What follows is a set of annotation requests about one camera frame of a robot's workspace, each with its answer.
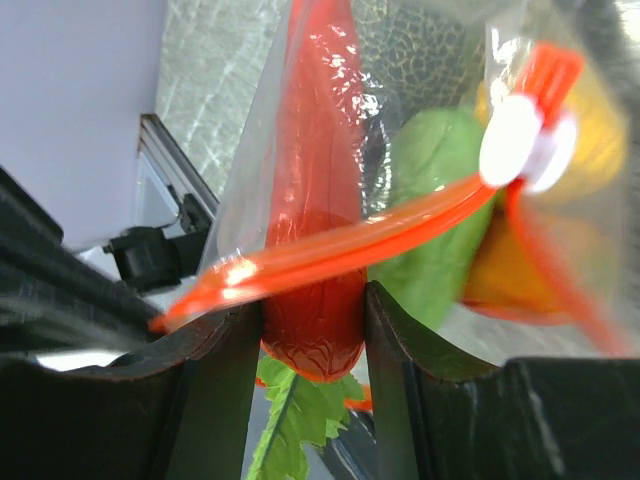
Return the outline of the green netted melon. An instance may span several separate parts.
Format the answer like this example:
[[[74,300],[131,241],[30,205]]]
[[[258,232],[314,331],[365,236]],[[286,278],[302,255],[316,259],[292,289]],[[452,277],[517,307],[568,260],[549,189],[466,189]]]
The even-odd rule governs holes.
[[[399,124],[459,105],[484,75],[479,1],[353,1],[368,89]]]

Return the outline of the yellow pear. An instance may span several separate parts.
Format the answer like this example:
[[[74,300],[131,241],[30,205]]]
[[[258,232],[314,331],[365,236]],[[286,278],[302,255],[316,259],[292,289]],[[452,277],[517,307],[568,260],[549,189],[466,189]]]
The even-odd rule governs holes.
[[[489,62],[476,115],[479,173],[494,189],[522,178],[541,203],[573,202],[608,189],[626,160],[624,117],[582,56]]]

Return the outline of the orange carrot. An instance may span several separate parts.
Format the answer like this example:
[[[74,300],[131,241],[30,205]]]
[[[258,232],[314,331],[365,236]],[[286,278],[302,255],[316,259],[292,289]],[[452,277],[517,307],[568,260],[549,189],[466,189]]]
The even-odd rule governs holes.
[[[268,247],[357,223],[362,209],[362,84],[350,2],[294,2],[287,53]],[[363,349],[366,279],[355,270],[264,300],[265,350],[309,380],[344,376]]]

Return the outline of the clear zip bag orange zipper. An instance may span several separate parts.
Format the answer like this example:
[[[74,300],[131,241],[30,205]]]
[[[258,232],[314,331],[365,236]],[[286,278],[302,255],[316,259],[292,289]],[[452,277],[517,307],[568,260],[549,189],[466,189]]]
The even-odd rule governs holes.
[[[639,350],[621,304],[627,122],[549,1],[295,1],[193,287],[154,331],[259,302],[266,352],[342,376],[381,285]]]

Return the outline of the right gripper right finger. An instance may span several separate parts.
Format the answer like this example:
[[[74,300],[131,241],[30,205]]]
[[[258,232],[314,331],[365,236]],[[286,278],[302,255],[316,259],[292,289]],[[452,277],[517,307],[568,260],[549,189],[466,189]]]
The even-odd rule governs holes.
[[[366,353],[383,479],[635,479],[639,364],[524,357],[501,367],[367,288]]]

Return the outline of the green cucumber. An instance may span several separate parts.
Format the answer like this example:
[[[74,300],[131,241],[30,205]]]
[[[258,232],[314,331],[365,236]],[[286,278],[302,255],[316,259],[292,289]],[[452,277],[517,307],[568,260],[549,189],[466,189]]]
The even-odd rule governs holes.
[[[438,328],[460,299],[494,200],[478,179],[484,129],[465,108],[422,110],[394,135],[372,213],[400,222],[398,255],[368,269],[402,309]]]

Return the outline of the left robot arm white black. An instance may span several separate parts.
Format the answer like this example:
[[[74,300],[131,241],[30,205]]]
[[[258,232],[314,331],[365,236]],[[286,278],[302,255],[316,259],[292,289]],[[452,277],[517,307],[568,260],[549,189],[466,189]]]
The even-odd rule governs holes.
[[[194,274],[211,215],[193,194],[179,203],[184,233],[133,227],[107,243],[124,268],[111,280],[62,245],[59,224],[7,173],[1,174],[1,352],[75,348],[137,350],[159,339],[158,315],[142,294]]]

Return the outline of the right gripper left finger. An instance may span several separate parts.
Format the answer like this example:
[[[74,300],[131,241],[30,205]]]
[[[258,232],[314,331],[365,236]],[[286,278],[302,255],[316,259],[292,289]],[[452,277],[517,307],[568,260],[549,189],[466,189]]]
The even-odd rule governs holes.
[[[106,367],[1,360],[5,479],[237,479],[262,323],[248,304]]]

